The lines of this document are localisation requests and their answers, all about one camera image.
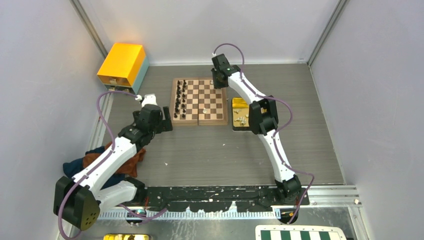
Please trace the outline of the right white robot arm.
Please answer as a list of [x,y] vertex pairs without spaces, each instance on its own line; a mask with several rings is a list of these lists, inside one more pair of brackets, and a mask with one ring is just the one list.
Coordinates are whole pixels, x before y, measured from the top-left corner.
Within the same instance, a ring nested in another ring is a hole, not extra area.
[[237,65],[231,65],[224,54],[212,57],[212,79],[216,89],[230,87],[248,104],[249,130],[261,140],[271,162],[277,198],[283,205],[302,202],[305,191],[291,167],[278,134],[276,99],[259,91]]

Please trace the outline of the wooden chess board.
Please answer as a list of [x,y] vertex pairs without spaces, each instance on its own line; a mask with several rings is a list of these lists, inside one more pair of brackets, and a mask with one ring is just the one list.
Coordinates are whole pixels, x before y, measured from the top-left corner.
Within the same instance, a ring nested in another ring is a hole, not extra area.
[[221,126],[229,121],[227,89],[215,89],[210,77],[175,78],[169,112],[173,126]]

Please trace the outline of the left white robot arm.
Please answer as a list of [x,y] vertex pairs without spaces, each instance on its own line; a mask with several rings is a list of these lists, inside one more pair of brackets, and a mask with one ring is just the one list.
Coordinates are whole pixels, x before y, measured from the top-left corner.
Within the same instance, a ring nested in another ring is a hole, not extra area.
[[172,131],[169,108],[157,104],[155,94],[135,95],[141,109],[133,112],[133,123],[125,126],[112,144],[89,166],[55,184],[53,212],[61,226],[66,221],[81,231],[89,229],[109,209],[129,202],[141,206],[146,200],[145,185],[127,177],[104,188],[107,180],[130,158],[162,132]]

